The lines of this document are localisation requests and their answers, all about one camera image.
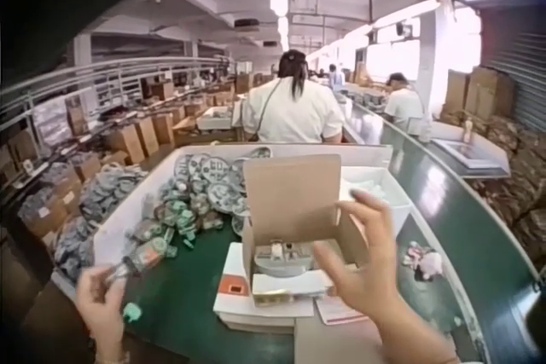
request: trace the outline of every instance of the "left hand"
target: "left hand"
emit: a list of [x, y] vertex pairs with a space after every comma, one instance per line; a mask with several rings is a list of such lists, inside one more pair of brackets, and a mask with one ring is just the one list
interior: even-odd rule
[[123, 354], [121, 341], [125, 324], [120, 309], [125, 280], [116, 280], [106, 289], [103, 280], [110, 269], [102, 266], [82, 272], [76, 287], [76, 307], [95, 338], [100, 357], [118, 361]]

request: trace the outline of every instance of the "conveyor belt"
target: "conveyor belt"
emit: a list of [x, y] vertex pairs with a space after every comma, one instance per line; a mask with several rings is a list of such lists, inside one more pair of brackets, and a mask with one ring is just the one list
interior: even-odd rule
[[[538, 362], [537, 352], [526, 343], [525, 322], [518, 311], [518, 297], [532, 286], [534, 276], [514, 242], [460, 180], [407, 136], [358, 105], [347, 122], [366, 142], [394, 146], [397, 153], [390, 172], [425, 217], [455, 267], [477, 315], [491, 362]], [[366, 126], [369, 124], [376, 126], [371, 130]]]

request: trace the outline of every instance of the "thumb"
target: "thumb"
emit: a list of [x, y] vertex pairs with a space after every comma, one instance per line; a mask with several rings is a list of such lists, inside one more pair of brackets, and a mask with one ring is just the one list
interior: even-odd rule
[[343, 288], [350, 272], [347, 270], [340, 256], [326, 242], [315, 242], [313, 244], [313, 252], [318, 266], [324, 270], [334, 283], [334, 286], [338, 290]]
[[108, 307], [119, 310], [121, 308], [121, 302], [125, 294], [126, 279], [117, 279], [104, 296], [104, 301]]

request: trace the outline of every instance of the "person in blue shirt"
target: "person in blue shirt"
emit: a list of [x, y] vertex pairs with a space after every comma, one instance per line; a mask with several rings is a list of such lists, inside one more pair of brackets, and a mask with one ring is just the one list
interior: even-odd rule
[[335, 64], [330, 64], [329, 67], [330, 76], [328, 85], [332, 91], [338, 91], [340, 87], [345, 83], [345, 76], [342, 72], [338, 72]]

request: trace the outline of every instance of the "box lid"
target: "box lid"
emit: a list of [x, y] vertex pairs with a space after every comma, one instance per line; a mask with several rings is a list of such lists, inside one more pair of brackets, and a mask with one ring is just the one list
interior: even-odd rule
[[243, 166], [253, 242], [306, 242], [334, 236], [340, 194], [337, 154], [251, 159]]

